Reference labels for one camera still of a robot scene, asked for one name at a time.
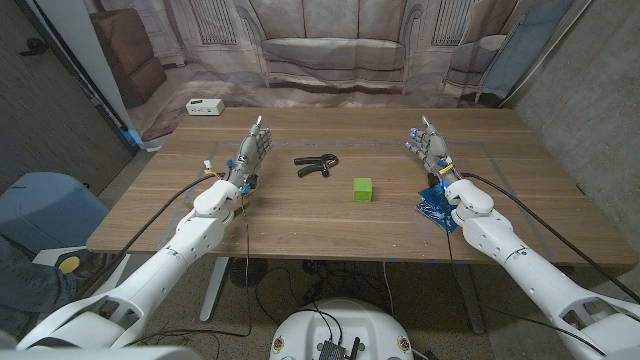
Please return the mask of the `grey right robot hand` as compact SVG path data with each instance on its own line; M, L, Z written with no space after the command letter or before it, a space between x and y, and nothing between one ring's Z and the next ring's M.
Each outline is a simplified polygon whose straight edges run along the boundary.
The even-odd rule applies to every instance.
M455 170L447 144L426 115L421 118L423 127L412 128L405 147L423 163L428 174L436 177L443 187L461 179Z

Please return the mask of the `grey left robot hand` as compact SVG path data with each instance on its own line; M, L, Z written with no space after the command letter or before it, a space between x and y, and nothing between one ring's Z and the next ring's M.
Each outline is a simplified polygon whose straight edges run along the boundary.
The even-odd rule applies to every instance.
M271 131L262 127L262 117L259 116L228 164L229 169L223 179L240 188L243 194L256 189L258 171L271 148Z

